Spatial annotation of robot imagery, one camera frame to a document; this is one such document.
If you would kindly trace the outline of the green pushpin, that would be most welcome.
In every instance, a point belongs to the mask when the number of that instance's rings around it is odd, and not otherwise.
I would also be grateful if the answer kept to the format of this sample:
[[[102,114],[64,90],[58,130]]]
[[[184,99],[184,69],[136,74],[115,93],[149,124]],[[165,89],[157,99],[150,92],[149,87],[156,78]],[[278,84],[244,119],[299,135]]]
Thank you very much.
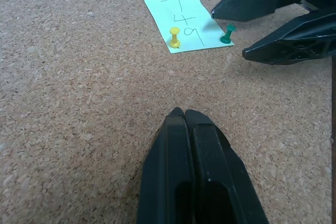
[[[227,26],[225,35],[221,36],[220,41],[224,44],[230,44],[232,41],[230,39],[232,32],[236,31],[236,27],[233,24]]]

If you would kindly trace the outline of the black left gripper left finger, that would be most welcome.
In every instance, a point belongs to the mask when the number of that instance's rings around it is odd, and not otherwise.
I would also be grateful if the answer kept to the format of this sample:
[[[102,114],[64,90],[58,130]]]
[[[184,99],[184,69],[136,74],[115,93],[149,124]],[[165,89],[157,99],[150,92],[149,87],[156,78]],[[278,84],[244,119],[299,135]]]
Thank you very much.
[[[137,224],[192,224],[194,172],[184,112],[174,108],[143,164]]]

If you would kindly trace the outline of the green paper note with writing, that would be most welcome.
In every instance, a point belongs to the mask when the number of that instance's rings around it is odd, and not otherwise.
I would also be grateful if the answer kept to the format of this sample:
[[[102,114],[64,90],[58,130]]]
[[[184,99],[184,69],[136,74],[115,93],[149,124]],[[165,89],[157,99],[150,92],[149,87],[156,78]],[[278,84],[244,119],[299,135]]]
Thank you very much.
[[[233,46],[220,41],[225,32],[200,0],[144,0],[170,53]],[[171,48],[170,29],[178,27],[179,48]]]

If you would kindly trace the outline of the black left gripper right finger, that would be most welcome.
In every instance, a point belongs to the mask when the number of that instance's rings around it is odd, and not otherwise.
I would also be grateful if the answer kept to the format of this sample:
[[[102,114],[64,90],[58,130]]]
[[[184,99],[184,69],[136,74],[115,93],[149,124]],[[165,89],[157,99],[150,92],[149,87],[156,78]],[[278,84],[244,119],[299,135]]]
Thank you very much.
[[[186,110],[197,224],[269,224],[243,161],[205,114]]]

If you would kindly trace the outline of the cork board with wooden frame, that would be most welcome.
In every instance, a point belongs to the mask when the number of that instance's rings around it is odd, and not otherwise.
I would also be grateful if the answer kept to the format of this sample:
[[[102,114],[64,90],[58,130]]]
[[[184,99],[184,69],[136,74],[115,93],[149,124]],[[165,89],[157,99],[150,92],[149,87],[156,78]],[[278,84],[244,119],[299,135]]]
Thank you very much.
[[[143,161],[175,107],[226,135],[271,224],[331,224],[331,59],[241,53],[305,13],[171,54],[144,0],[0,0],[0,224],[135,223]]]

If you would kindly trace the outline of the yellow pushpin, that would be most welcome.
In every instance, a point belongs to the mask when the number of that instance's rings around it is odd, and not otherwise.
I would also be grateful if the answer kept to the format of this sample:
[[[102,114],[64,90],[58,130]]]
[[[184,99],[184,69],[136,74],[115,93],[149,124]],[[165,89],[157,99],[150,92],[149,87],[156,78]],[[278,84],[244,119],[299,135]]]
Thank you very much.
[[[179,34],[180,29],[178,27],[172,27],[170,29],[170,34],[172,36],[170,42],[169,42],[169,46],[171,48],[179,48],[181,45],[181,42],[178,40],[177,35]]]

